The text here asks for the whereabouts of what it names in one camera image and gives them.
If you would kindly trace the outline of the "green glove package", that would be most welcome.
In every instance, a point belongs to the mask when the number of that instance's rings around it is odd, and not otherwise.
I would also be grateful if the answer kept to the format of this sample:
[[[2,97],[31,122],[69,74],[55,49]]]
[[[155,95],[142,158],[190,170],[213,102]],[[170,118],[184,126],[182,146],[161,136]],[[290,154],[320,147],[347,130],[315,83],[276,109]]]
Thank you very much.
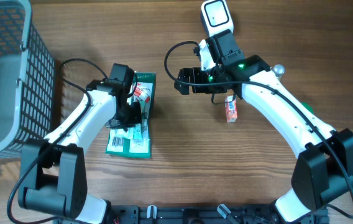
[[[148,112],[148,128],[150,113],[154,104],[155,84],[155,73],[137,73],[137,87],[147,91],[150,95],[150,101],[146,103],[146,109]],[[134,95],[127,100],[129,104],[135,102],[138,102],[140,104],[140,101],[141,100],[136,98]],[[133,140],[133,134],[134,126],[128,128],[127,130],[110,130],[108,145],[106,146],[105,153],[112,156],[121,156],[136,159],[150,159],[151,142],[149,129],[143,140]]]

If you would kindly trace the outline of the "red tissue pack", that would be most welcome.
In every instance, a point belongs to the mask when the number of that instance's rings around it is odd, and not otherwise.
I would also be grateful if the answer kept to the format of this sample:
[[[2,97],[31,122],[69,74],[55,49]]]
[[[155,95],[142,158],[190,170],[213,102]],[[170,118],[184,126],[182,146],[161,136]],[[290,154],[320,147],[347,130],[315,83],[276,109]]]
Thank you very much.
[[[238,118],[236,107],[236,96],[227,96],[225,99],[226,121],[233,123]]]

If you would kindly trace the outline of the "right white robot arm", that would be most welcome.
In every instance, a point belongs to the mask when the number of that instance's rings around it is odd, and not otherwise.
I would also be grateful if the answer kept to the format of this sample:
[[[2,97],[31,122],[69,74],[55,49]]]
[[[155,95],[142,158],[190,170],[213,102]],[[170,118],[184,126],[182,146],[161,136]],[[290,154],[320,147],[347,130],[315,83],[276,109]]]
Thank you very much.
[[[229,30],[194,43],[193,51],[202,66],[181,69],[174,87],[182,95],[232,90],[268,119],[296,157],[291,189],[273,204],[278,222],[296,223],[346,193],[353,201],[350,129],[337,131],[317,118],[280,83],[283,67],[244,56]]]

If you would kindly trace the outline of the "yellow oil bottle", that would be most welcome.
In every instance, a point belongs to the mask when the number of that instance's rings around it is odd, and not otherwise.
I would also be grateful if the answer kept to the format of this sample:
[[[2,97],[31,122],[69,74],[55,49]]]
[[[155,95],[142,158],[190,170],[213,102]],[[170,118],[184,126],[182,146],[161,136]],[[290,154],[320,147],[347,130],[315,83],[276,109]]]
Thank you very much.
[[[271,68],[272,72],[275,74],[276,78],[281,80],[285,73],[285,67],[282,64],[276,64]]]

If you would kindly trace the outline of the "pale green wipes pack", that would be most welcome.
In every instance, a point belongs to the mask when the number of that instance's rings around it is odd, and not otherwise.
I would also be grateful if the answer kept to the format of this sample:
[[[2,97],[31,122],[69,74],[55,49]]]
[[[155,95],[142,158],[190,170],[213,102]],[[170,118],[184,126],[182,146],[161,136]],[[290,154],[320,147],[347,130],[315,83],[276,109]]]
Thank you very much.
[[[133,140],[143,140],[145,138],[145,135],[148,132],[148,112],[146,109],[146,103],[143,101],[140,101],[140,107],[141,107],[141,122],[139,124],[136,124],[134,126],[134,134],[133,134]]]

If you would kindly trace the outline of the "green lid jar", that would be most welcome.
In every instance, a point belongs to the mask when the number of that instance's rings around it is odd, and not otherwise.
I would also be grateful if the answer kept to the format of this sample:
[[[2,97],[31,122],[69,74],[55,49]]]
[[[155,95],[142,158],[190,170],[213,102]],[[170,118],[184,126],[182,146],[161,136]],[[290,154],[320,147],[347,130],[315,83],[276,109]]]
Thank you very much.
[[[304,113],[308,116],[309,114],[310,115],[313,115],[313,109],[312,109],[312,107],[310,107],[310,105],[309,104],[307,104],[307,103],[302,103],[302,106],[305,108],[305,111],[304,111]]]

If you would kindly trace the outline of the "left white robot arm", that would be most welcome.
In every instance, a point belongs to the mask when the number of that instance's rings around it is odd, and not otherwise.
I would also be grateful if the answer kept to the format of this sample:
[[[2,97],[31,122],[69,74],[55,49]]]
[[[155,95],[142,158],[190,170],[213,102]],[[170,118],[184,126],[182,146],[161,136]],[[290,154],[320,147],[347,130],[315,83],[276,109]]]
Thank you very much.
[[[7,203],[20,208],[80,223],[114,223],[110,201],[88,194],[85,154],[103,126],[127,130],[141,122],[139,103],[128,103],[137,75],[127,65],[115,63],[110,76],[93,80],[71,115],[43,139],[29,138],[22,147],[20,179]]]

